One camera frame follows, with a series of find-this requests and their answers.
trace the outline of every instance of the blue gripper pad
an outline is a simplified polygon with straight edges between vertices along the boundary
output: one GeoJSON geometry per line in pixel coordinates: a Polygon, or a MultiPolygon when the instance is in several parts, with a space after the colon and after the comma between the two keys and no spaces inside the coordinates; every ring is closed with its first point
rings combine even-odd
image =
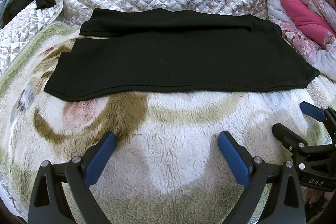
{"type": "Polygon", "coordinates": [[[316,106],[313,106],[310,103],[303,101],[300,104],[300,108],[301,108],[302,113],[314,118],[315,120],[319,122],[323,122],[327,119],[322,109],[316,106]]]}
{"type": "Polygon", "coordinates": [[[237,183],[243,185],[246,189],[250,185],[250,177],[247,165],[236,150],[239,149],[239,145],[228,131],[223,131],[218,136],[218,146],[237,183]]]}
{"type": "Polygon", "coordinates": [[[115,134],[111,132],[86,167],[86,175],[84,179],[86,188],[89,188],[90,185],[97,183],[114,149],[116,148],[116,143],[117,138],[115,134]]]}

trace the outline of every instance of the metal screw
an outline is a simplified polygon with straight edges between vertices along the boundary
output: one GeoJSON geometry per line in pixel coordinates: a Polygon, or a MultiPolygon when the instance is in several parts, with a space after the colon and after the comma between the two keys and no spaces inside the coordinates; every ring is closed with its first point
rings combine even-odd
{"type": "Polygon", "coordinates": [[[77,163],[79,163],[80,161],[81,161],[81,157],[80,156],[74,156],[73,158],[72,158],[72,162],[74,163],[74,164],[77,164],[77,163]]]}
{"type": "Polygon", "coordinates": [[[254,157],[253,160],[254,160],[254,162],[255,162],[256,164],[260,164],[260,163],[263,162],[263,159],[260,158],[260,157],[258,157],[258,156],[254,157]]]}
{"type": "Polygon", "coordinates": [[[303,164],[303,163],[300,163],[299,164],[299,168],[300,168],[300,170],[304,170],[306,168],[306,165],[303,164]]]}
{"type": "Polygon", "coordinates": [[[49,164],[49,162],[47,160],[44,160],[42,163],[41,163],[41,166],[42,167],[47,167],[49,164]]]}
{"type": "Polygon", "coordinates": [[[289,168],[293,167],[293,163],[291,161],[286,161],[286,166],[289,168]]]}

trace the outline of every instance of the bed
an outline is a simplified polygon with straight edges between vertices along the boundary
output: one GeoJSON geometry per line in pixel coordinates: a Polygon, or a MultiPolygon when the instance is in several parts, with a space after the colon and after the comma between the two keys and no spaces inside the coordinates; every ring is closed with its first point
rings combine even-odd
{"type": "MultiPolygon", "coordinates": [[[[90,189],[112,223],[222,221],[243,190],[217,147],[216,137],[223,130],[252,155],[276,164],[289,160],[272,136],[271,127],[277,122],[310,145],[326,142],[325,128],[299,108],[302,101],[335,107],[335,82],[323,75],[306,89],[267,94],[124,92],[70,103],[44,93],[59,55],[71,50],[80,37],[79,26],[94,8],[192,9],[268,19],[266,0],[58,0],[48,12],[48,22],[17,42],[20,54],[10,58],[0,78],[1,182],[24,219],[41,162],[48,159],[54,164],[81,155],[105,130],[117,135],[117,149],[90,189]],[[57,17],[62,22],[51,23],[57,17]]],[[[266,189],[256,217],[267,193],[266,189]]],[[[69,189],[66,194],[82,223],[69,189]]]]}

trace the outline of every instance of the pink blanket pattern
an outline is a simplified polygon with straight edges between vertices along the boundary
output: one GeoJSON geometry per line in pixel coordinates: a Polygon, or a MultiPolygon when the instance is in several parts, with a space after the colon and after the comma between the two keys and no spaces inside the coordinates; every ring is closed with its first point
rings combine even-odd
{"type": "MultiPolygon", "coordinates": [[[[314,12],[316,16],[320,16],[322,19],[323,15],[325,14],[323,11],[325,0],[300,0],[308,9],[309,11],[314,12]]],[[[286,3],[284,8],[286,9],[286,12],[288,12],[288,15],[291,17],[291,19],[294,21],[294,23],[303,23],[302,18],[298,19],[298,16],[295,16],[294,12],[290,12],[290,9],[293,8],[293,4],[286,3]]],[[[332,44],[335,42],[335,31],[332,29],[332,27],[323,20],[317,20],[312,21],[313,23],[319,23],[321,27],[324,27],[324,29],[319,28],[318,30],[315,29],[315,35],[312,35],[314,31],[310,30],[307,32],[307,28],[303,27],[300,28],[298,25],[294,24],[288,24],[285,22],[278,21],[277,23],[280,25],[282,31],[283,31],[283,37],[285,40],[289,41],[293,47],[309,62],[311,60],[316,59],[316,53],[319,48],[326,49],[326,46],[329,44],[328,50],[335,50],[335,46],[332,44]],[[306,35],[310,36],[310,38],[313,38],[317,41],[314,41],[312,39],[309,39],[303,33],[299,30],[301,29],[302,32],[307,32],[306,35]]]]}

